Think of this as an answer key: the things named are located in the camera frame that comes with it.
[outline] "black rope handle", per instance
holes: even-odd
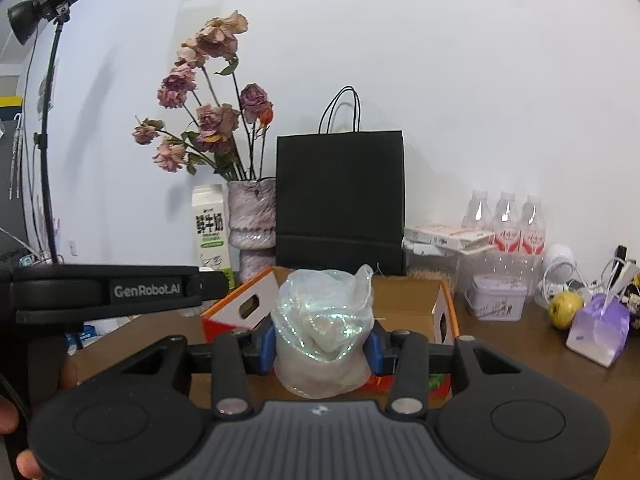
[[[331,109],[331,113],[329,113],[329,118],[328,118],[328,121],[327,121],[327,124],[326,124],[326,131],[325,131],[326,134],[329,133],[329,128],[331,127],[331,119],[334,116],[334,112],[335,112],[335,109],[336,109],[336,107],[338,105],[338,101],[339,101],[340,97],[342,96],[342,94],[344,94],[345,92],[351,92],[353,94],[353,131],[354,132],[359,132],[360,131],[360,116],[362,114],[362,108],[360,106],[360,96],[358,95],[358,93],[356,92],[356,89],[353,86],[348,85],[348,86],[343,87],[334,96],[334,98],[331,99],[329,104],[324,109],[324,113],[322,114],[322,117],[320,118],[320,123],[318,124],[318,135],[322,131],[322,122],[324,121],[324,117],[326,116],[326,114],[329,111],[329,109]]]

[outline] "human hand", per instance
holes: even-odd
[[[62,390],[68,390],[78,384],[78,370],[76,369],[76,364],[70,358],[67,358],[62,365],[58,384]],[[0,397],[0,434],[13,433],[18,428],[19,421],[18,410],[13,403],[4,397]],[[20,474],[25,478],[41,480],[42,471],[40,471],[38,463],[29,449],[18,455],[16,465]]]

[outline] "metal screw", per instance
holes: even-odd
[[[226,399],[219,400],[216,404],[216,409],[222,413],[222,415],[237,415],[238,413],[244,413],[249,408],[246,400],[239,399],[238,397],[227,397]]]
[[[396,413],[402,413],[403,415],[413,415],[418,413],[423,407],[423,404],[418,399],[413,397],[400,397],[391,403],[391,409]]]

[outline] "light stand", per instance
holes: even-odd
[[[49,245],[49,253],[51,255],[51,263],[58,262],[58,250],[56,249],[56,233],[53,227],[53,213],[51,209],[51,193],[49,189],[49,165],[47,163],[47,127],[49,125],[49,104],[51,102],[51,91],[53,89],[53,76],[56,69],[56,53],[58,52],[58,43],[62,34],[63,25],[69,21],[69,5],[62,4],[57,9],[58,16],[54,19],[56,23],[56,32],[53,37],[53,46],[49,56],[49,68],[47,69],[47,79],[44,87],[44,100],[42,104],[42,132],[36,135],[36,142],[40,150],[40,183],[42,186],[42,205],[44,207],[44,222],[47,231],[47,243]]]

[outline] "milk carton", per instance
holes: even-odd
[[[196,186],[191,199],[193,210],[196,253],[200,267],[221,270],[229,280],[229,289],[235,287],[234,273],[229,257],[228,222],[222,186]]]

